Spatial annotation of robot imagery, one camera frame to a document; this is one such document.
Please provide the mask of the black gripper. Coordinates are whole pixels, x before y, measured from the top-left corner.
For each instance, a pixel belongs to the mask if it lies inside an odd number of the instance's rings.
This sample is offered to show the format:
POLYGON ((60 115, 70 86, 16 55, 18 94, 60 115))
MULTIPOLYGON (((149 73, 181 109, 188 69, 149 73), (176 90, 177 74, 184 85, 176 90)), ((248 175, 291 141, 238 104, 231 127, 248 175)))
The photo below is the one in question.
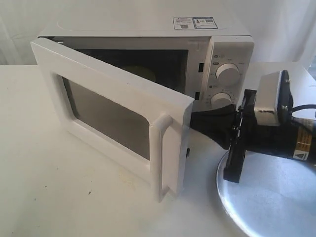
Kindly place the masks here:
POLYGON ((193 112, 191 115, 191 129, 207 136, 224 150, 230 148, 223 170, 223 178, 230 182, 240 182, 247 151, 289 159, 292 159, 294 153, 296 125, 290 122, 289 111, 285 112, 287 120, 280 126, 258 125, 254 114, 255 96, 255 90, 244 91, 239 136, 232 144, 230 126, 203 121, 233 117, 236 113, 235 104, 209 111, 193 112))

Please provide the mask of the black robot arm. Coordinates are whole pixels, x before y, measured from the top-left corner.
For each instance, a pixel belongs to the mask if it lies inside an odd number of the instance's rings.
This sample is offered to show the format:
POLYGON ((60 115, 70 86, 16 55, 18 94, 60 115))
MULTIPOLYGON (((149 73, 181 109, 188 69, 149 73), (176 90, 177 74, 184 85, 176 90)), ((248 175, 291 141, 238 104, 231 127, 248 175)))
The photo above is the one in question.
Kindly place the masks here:
POLYGON ((288 113, 280 126, 259 125, 254 113, 255 90, 245 90, 239 107, 194 112, 190 128, 215 141, 227 150, 223 171, 227 181, 239 183, 247 151, 275 157, 316 163, 316 122, 295 118, 288 113))

